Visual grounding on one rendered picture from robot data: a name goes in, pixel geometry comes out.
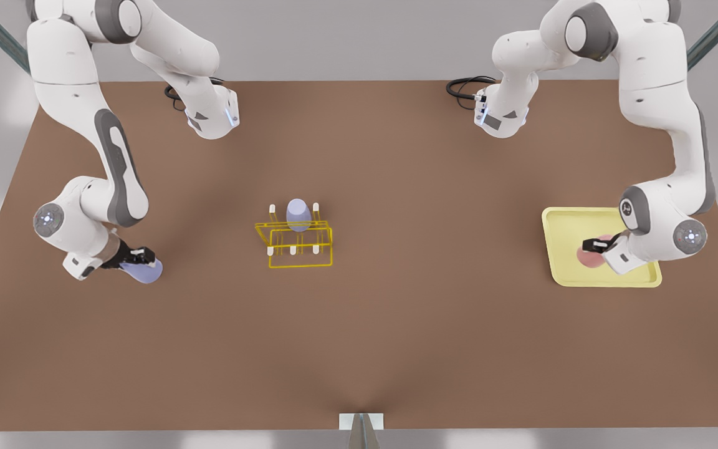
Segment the pink cup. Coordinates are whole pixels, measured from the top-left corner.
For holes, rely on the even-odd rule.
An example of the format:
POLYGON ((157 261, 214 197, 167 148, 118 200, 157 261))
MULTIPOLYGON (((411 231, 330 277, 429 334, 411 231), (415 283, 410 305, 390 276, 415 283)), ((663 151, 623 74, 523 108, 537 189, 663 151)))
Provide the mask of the pink cup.
POLYGON ((602 254, 583 252, 582 246, 576 250, 576 256, 578 261, 588 268, 598 268, 606 264, 602 254))

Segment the lavender blue cup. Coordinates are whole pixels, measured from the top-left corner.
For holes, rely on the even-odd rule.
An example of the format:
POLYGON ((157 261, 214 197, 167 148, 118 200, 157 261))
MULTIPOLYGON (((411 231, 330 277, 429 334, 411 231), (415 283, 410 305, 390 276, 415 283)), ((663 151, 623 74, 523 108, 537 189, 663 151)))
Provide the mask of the lavender blue cup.
POLYGON ((312 214, 307 202, 294 198, 287 205, 288 227, 297 233, 305 232, 311 225, 312 214))
POLYGON ((152 264, 121 263, 119 268, 143 284, 155 282, 163 272, 163 264, 159 259, 155 259, 152 264))

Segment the pale yellow tray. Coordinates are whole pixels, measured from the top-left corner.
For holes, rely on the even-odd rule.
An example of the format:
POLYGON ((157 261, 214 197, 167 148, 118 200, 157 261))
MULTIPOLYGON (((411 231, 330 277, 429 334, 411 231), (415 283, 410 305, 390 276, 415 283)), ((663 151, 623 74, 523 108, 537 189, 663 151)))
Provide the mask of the pale yellow tray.
POLYGON ((577 258, 582 241, 624 230, 617 208, 549 207, 542 211, 551 275, 566 287, 658 287, 662 282, 658 262, 618 275, 606 264, 588 268, 577 258))

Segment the silver frame post with foot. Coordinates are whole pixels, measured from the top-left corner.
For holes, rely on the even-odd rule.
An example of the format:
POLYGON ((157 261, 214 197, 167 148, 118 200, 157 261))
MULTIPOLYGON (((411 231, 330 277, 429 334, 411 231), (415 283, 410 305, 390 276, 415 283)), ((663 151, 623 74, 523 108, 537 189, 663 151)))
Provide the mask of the silver frame post with foot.
POLYGON ((381 449, 376 431, 384 426, 382 413, 339 414, 339 429, 350 431, 348 449, 381 449))

